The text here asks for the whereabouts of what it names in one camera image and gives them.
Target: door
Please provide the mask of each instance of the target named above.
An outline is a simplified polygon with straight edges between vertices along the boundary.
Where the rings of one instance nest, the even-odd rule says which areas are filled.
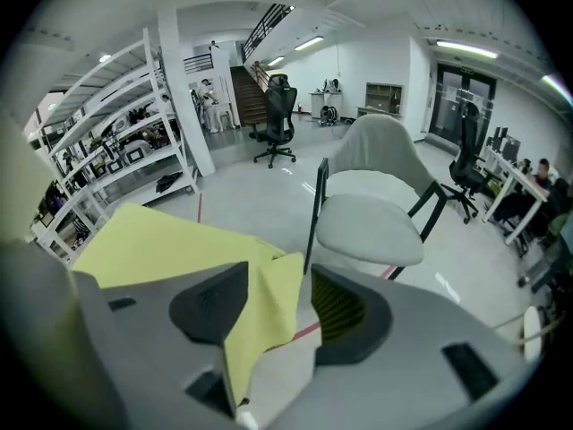
[[[462,134],[461,110],[466,102],[473,102],[480,112],[477,148],[481,149],[492,117],[494,96],[493,78],[469,68],[439,64],[430,132],[459,145]]]

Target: fluorescent light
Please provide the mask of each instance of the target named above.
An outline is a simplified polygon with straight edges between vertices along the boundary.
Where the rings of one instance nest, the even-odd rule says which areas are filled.
[[[573,107],[573,98],[565,86],[557,82],[551,75],[545,75],[542,80],[554,88]]]
[[[468,53],[479,54],[480,56],[486,56],[491,59],[495,59],[498,56],[498,53],[494,53],[493,51],[488,51],[487,49],[483,49],[481,47],[470,47],[469,45],[462,45],[461,43],[454,43],[453,41],[443,41],[439,39],[437,44],[439,47],[451,47],[452,49],[460,49],[462,51],[467,51]]]
[[[305,49],[310,45],[314,45],[314,43],[318,43],[319,41],[323,41],[324,37],[314,37],[313,39],[309,39],[306,43],[303,43],[300,47],[296,47],[296,51],[300,51],[301,49]]]
[[[277,57],[274,61],[270,61],[267,65],[269,67],[273,66],[274,64],[278,64],[280,61],[282,61],[284,59],[283,56],[279,56]]]

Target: white wall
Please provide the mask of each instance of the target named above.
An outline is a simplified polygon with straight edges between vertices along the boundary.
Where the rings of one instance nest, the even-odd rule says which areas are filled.
[[[572,140],[570,128],[542,102],[502,81],[497,82],[488,136],[496,127],[508,127],[508,134],[521,142],[519,157],[534,165],[541,158],[554,163],[560,146]]]
[[[425,126],[432,53],[416,33],[407,17],[367,29],[331,32],[313,47],[287,53],[273,72],[288,75],[290,84],[298,89],[296,102],[303,111],[311,110],[311,92],[322,88],[326,78],[338,77],[342,89],[338,112],[350,117],[357,116],[356,107],[364,106],[367,82],[402,86],[402,122],[417,136]]]

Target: white pillar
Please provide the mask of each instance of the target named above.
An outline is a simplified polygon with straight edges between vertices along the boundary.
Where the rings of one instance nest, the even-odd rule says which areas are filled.
[[[164,75],[169,85],[179,125],[197,168],[203,176],[207,176],[215,172],[215,166],[195,113],[191,94],[189,94],[189,83],[181,56],[177,10],[171,2],[165,2],[158,7],[158,26]]]

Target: handrail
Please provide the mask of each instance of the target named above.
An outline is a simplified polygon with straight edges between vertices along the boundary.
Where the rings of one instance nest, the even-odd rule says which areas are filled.
[[[259,61],[254,61],[251,65],[251,70],[254,74],[254,80],[257,82],[259,87],[262,90],[266,90],[269,87],[270,75],[261,67]]]
[[[213,58],[211,53],[201,54],[194,57],[187,57],[183,60],[185,73],[196,73],[202,70],[213,68]]]
[[[262,19],[256,25],[244,42],[243,50],[245,58],[248,58],[257,46],[270,34],[270,32],[281,22],[292,10],[287,4],[273,4],[269,10],[262,16]]]

